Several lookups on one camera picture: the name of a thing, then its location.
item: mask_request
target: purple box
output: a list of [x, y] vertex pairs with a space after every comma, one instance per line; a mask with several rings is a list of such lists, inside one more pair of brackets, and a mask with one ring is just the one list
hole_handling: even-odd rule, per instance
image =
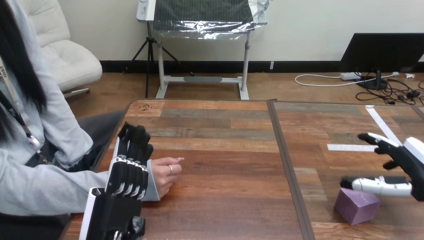
[[372, 193], [341, 188], [334, 208], [350, 224], [371, 221], [377, 214], [380, 200]]

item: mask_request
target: monitor stand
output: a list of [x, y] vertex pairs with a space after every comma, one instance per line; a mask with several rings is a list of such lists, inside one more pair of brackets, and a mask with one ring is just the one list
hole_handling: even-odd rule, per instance
[[367, 76], [367, 77], [362, 77], [361, 79], [356, 79], [356, 82], [361, 82], [364, 80], [368, 80], [368, 79], [375, 79], [372, 81], [366, 81], [366, 82], [361, 82], [358, 83], [359, 86], [365, 88], [365, 89], [369, 89], [369, 90], [384, 90], [387, 88], [387, 82], [382, 79], [382, 71], [380, 69], [377, 69], [375, 71], [376, 76]]

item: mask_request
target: robotic hand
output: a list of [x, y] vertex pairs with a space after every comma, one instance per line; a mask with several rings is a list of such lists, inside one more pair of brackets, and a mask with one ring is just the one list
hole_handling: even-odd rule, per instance
[[148, 186], [145, 166], [153, 152], [143, 126], [127, 122], [116, 140], [106, 186], [88, 194], [79, 240], [139, 240], [145, 233], [140, 217]]
[[385, 163], [383, 168], [391, 170], [401, 167], [409, 175], [410, 181], [402, 176], [354, 177], [345, 176], [340, 186], [352, 190], [370, 192], [387, 196], [413, 196], [417, 201], [424, 201], [424, 143], [409, 137], [403, 143], [397, 143], [384, 136], [374, 133], [358, 135], [371, 145], [377, 145], [377, 154], [387, 154], [392, 160]]

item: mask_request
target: white cable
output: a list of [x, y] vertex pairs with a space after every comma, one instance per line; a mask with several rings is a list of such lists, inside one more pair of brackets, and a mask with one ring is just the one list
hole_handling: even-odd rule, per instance
[[[390, 78], [390, 77], [394, 77], [394, 76], [398, 76], [399, 73], [398, 72], [394, 72], [392, 75], [388, 75], [388, 76], [382, 76], [381, 78]], [[296, 81], [296, 83], [303, 85], [303, 86], [311, 86], [311, 87], [341, 87], [341, 86], [347, 86], [347, 85], [352, 85], [352, 84], [360, 84], [360, 83], [365, 83], [365, 82], [369, 82], [372, 80], [375, 80], [376, 78], [372, 78], [372, 79], [368, 79], [368, 80], [364, 80], [364, 81], [355, 81], [355, 82], [349, 82], [349, 83], [344, 83], [344, 84], [334, 84], [334, 85], [317, 85], [317, 84], [306, 84], [306, 83], [301, 83], [298, 81], [298, 78], [300, 77], [304, 77], [304, 76], [312, 76], [312, 77], [322, 77], [322, 78], [328, 78], [328, 79], [339, 79], [341, 78], [340, 76], [323, 76], [323, 75], [315, 75], [315, 74], [303, 74], [303, 75], [299, 75], [297, 77], [294, 78], [294, 80]]]

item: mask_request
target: white chair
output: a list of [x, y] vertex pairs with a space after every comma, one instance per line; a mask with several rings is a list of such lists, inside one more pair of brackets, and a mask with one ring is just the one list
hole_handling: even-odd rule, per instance
[[[35, 26], [38, 43], [62, 92], [100, 79], [102, 66], [99, 60], [85, 47], [70, 41], [68, 24], [57, 0], [21, 2]], [[89, 91], [85, 88], [64, 96], [67, 98]]]

